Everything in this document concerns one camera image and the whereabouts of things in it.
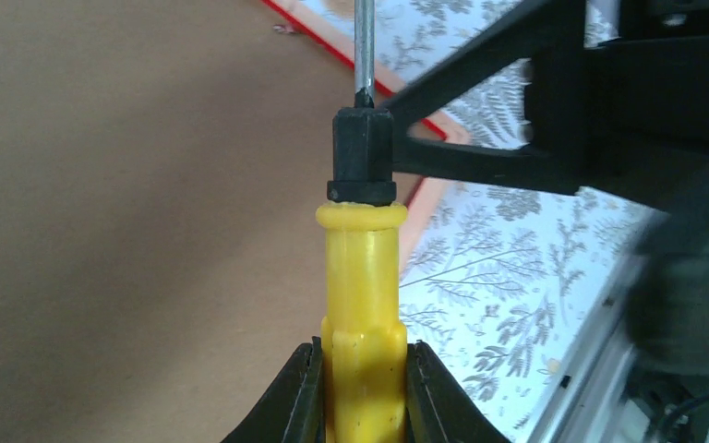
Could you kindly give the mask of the yellow handled screwdriver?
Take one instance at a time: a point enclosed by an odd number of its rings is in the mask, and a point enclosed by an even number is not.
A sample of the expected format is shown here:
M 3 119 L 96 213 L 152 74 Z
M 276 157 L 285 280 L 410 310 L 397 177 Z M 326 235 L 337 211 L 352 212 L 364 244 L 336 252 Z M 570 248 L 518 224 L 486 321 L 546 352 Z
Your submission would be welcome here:
M 406 439 L 407 331 L 399 320 L 392 118 L 374 105 L 375 5 L 354 5 L 354 105 L 333 120 L 333 176 L 316 214 L 326 234 L 321 324 L 329 442 Z

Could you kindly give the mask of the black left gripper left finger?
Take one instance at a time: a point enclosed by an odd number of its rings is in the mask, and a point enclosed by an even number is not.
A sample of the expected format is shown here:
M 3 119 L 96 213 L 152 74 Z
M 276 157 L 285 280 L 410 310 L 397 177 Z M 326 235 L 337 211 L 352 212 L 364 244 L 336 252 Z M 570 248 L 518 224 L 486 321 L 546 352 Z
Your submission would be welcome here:
M 317 443 L 323 440 L 321 338 L 300 344 L 222 443 Z

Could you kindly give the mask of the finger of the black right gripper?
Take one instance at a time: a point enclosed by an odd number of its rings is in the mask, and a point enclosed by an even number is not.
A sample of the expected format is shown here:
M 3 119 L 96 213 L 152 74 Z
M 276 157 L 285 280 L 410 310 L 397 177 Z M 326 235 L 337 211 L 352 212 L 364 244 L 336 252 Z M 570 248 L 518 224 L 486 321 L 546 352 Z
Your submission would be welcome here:
M 583 184 L 584 1 L 522 1 L 381 104 L 399 173 L 572 195 Z M 517 150 L 413 138 L 409 127 L 502 68 L 532 59 L 532 139 Z

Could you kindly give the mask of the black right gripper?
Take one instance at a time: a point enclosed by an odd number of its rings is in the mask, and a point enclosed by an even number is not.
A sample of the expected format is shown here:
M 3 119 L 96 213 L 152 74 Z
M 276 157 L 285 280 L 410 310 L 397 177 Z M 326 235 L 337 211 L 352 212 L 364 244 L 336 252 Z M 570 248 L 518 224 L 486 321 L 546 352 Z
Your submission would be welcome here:
M 617 28 L 588 53 L 583 185 L 660 210 L 709 205 L 709 1 L 623 1 Z

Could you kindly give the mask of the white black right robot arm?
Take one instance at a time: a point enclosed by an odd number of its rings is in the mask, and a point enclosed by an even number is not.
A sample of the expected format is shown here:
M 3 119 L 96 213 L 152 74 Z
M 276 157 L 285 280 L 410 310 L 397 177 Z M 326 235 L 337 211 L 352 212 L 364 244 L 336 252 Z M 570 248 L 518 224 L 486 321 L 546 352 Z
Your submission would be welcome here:
M 618 36 L 583 43 L 583 1 L 523 1 L 383 106 L 397 172 L 657 209 L 629 253 L 626 330 L 643 361 L 709 375 L 709 1 L 623 1 Z M 429 142 L 409 127 L 525 59 L 517 150 Z

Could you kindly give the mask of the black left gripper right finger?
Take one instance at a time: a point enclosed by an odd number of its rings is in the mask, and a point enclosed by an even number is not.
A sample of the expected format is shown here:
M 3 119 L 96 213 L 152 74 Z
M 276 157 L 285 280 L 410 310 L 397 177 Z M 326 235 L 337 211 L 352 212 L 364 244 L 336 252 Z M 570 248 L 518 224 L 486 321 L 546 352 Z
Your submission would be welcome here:
M 509 443 L 425 342 L 408 345 L 406 393 L 409 442 Z

